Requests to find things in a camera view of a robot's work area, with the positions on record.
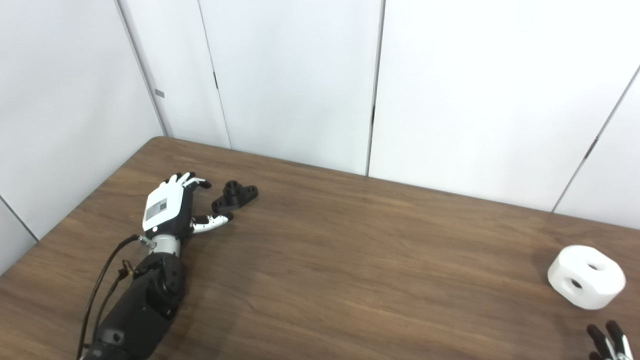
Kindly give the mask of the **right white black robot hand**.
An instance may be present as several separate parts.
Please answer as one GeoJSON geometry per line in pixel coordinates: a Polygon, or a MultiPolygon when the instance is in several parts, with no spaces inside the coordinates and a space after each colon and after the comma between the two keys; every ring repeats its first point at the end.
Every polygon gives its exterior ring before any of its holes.
{"type": "Polygon", "coordinates": [[[620,324],[615,320],[609,320],[605,329],[606,333],[595,324],[586,326],[586,333],[595,348],[589,353],[588,360],[635,360],[630,339],[620,324]]]}

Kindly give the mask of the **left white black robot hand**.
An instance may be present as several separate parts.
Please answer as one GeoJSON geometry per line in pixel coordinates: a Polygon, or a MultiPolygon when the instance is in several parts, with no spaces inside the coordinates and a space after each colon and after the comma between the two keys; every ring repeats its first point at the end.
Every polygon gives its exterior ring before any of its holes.
{"type": "Polygon", "coordinates": [[[179,240],[212,231],[230,223],[231,213],[193,215],[194,194],[199,187],[209,189],[211,183],[194,172],[173,174],[161,182],[148,196],[142,217],[142,230],[147,239],[170,235],[179,240]]]}

